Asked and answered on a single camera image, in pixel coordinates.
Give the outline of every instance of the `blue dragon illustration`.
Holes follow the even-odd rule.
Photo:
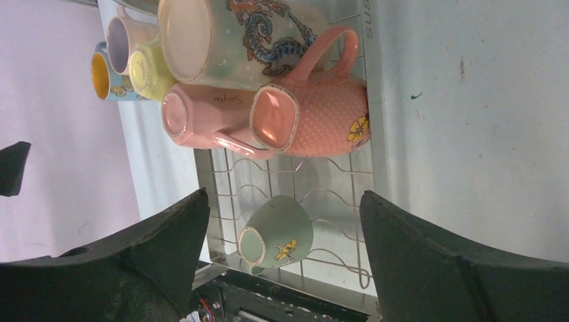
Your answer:
[[[290,12],[290,7],[278,1],[227,0],[227,9],[235,14],[240,25],[245,26],[243,46],[247,49],[247,59],[266,65],[262,72],[265,76],[275,77],[291,71],[316,40],[316,35]],[[300,31],[304,44],[285,37],[277,40],[270,48],[264,46],[263,43],[270,45],[272,42],[270,18],[273,12],[291,19]]]

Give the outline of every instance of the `drying rack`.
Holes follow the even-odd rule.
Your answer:
[[[335,0],[335,5],[327,0],[304,2],[327,14],[331,24],[348,25],[360,34],[360,52],[352,74],[366,79],[370,67],[364,53],[378,50],[369,43],[372,38],[362,33],[370,27],[371,18],[366,17],[369,1]],[[342,40],[334,45],[331,63],[338,60],[342,46]],[[373,122],[374,117],[381,117],[381,110],[379,102],[368,96]],[[374,131],[381,133],[382,128],[373,127]],[[372,142],[381,139],[372,135]],[[278,155],[270,160],[251,160],[224,149],[194,152],[199,183],[209,191],[207,244],[213,263],[243,271],[244,262],[236,244],[239,232],[269,198],[288,195],[300,202],[312,219],[313,247],[302,262],[267,269],[260,277],[369,314],[370,321],[379,320],[380,309],[359,220],[360,197],[365,190],[377,187],[374,169],[378,169],[373,164],[372,144],[334,158]]]

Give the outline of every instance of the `pink wall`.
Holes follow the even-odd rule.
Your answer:
[[[59,255],[139,220],[117,104],[91,86],[102,29],[94,7],[0,3],[0,148],[32,143],[20,195],[0,197],[0,262]]]

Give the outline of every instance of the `yellow flower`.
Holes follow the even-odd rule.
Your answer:
[[[351,142],[358,142],[364,136],[364,131],[369,128],[370,120],[367,118],[367,115],[362,115],[357,121],[352,123],[352,126],[350,126],[350,134],[348,134],[346,139]]]

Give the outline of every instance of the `cup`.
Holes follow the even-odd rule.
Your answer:
[[[110,66],[107,42],[99,42],[91,58],[91,80],[97,97],[109,101],[141,101],[128,76],[117,74]]]
[[[258,149],[249,129],[254,92],[177,84],[162,100],[162,124],[175,144],[194,149],[228,148],[249,158],[274,155]],[[239,146],[231,141],[241,142]]]
[[[160,30],[157,25],[132,19],[120,5],[118,16],[113,17],[107,28],[109,59],[113,70],[128,75],[130,56],[136,44],[153,40]]]
[[[180,82],[252,91],[290,72],[329,26],[316,8],[281,0],[162,0],[158,20]]]
[[[314,66],[336,38],[344,50],[329,71]],[[273,152],[307,158],[337,156],[370,139],[367,91],[350,76],[358,54],[357,33],[337,25],[321,34],[286,77],[257,90],[251,109],[253,136]]]
[[[237,239],[246,270],[259,274],[305,259],[312,248],[314,230],[310,217],[293,198],[278,195],[261,206]]]
[[[134,47],[134,52],[130,56],[129,75],[138,94],[159,102],[175,84],[179,83],[164,61],[160,35],[151,42]]]

